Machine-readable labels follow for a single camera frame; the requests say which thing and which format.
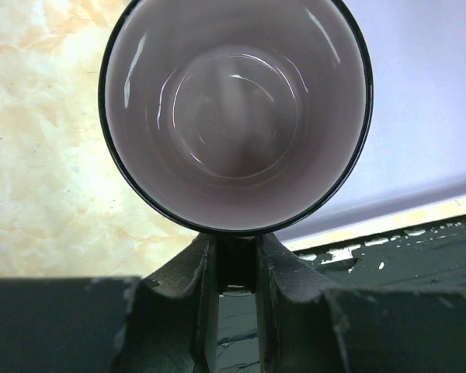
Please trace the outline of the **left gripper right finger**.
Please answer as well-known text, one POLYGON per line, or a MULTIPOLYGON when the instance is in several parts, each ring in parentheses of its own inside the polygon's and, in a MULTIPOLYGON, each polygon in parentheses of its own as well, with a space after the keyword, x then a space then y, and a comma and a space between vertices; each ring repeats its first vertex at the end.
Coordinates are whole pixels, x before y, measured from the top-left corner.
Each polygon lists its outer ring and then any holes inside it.
POLYGON ((256 247, 256 314, 262 372, 344 372, 323 292, 336 284, 273 234, 256 247))

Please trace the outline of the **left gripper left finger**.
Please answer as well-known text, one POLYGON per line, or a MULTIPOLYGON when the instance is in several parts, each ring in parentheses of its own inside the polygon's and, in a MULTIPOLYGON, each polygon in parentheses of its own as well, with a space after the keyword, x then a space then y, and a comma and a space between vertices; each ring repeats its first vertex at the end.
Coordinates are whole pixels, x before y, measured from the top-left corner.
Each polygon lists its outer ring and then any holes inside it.
POLYGON ((213 372, 217 239, 200 234, 137 286, 114 372, 213 372))

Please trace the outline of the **purple mug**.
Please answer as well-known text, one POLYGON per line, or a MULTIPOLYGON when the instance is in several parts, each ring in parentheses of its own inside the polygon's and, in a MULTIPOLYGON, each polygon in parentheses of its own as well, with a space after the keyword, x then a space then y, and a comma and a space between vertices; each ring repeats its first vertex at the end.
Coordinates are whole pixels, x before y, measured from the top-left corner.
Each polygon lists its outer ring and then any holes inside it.
POLYGON ((104 50, 109 153, 159 214, 198 231, 186 285, 218 238, 289 227, 326 204, 370 129, 373 72, 341 1, 132 1, 104 50))

